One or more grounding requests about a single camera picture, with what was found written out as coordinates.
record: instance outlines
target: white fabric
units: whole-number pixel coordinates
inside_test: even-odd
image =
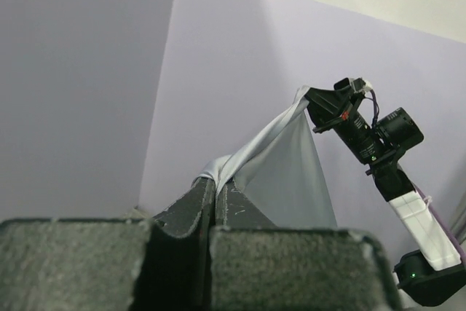
[[[210,162],[200,177],[216,183],[217,195],[234,180],[237,188],[280,227],[336,227],[327,186],[307,116],[309,87],[235,154]]]

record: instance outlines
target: black mount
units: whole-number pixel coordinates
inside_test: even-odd
[[[424,136],[402,108],[378,122],[374,116],[369,126],[358,113],[366,98],[365,86],[361,78],[345,78],[333,90],[310,88],[306,94],[307,111],[315,124],[315,133],[335,130],[356,158],[369,165],[366,174],[372,175],[377,189],[389,202],[416,189],[398,161]],[[374,111],[378,111],[375,94],[372,100]],[[435,271],[420,251],[406,254],[395,266],[395,272],[400,281],[398,288],[422,306],[438,306],[466,285],[463,264]]]

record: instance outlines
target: black cable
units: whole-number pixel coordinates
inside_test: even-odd
[[[371,127],[372,127],[372,130],[375,130],[377,120],[379,119],[380,108],[379,108],[379,104],[377,103],[376,93],[373,90],[371,90],[371,95],[372,95],[372,98],[367,98],[367,99],[371,100],[372,103],[374,104],[374,118],[372,119]]]

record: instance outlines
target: purple wall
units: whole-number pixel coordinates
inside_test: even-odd
[[[173,0],[0,0],[0,220],[136,205]]]
[[[464,57],[464,44],[310,0],[175,0],[141,204],[165,208],[209,160],[291,104],[301,85],[363,76],[382,116],[402,106],[424,132],[402,166],[448,219],[466,189]],[[373,232],[392,259],[413,248],[337,136],[316,135],[315,143],[339,225]]]

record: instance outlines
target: purple cable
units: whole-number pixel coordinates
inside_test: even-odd
[[[466,230],[466,221],[463,222],[463,225],[461,225],[461,226],[459,227],[459,229],[456,229],[456,230],[455,230],[455,231],[458,232],[457,235],[455,235],[455,237],[456,237],[456,236],[459,236],[459,235],[462,235],[462,233],[463,233],[465,230]]]
[[[416,189],[417,193],[419,193],[419,195],[421,196],[421,198],[423,200],[426,200],[427,199],[426,196],[424,195],[424,193],[422,193],[422,191],[419,189],[419,187],[416,186],[416,184],[413,184],[413,185],[414,185],[414,188]],[[453,244],[453,246],[458,251],[459,256],[461,257],[462,263],[466,266],[466,254],[463,251],[463,248],[461,248],[461,245],[459,244],[458,240],[455,238],[453,233],[451,233],[450,229],[442,222],[442,219],[437,214],[435,209],[432,208],[431,205],[429,205],[429,211],[432,214],[432,216],[437,220],[438,224],[441,226],[441,228],[445,232],[446,236],[450,239],[451,244]]]

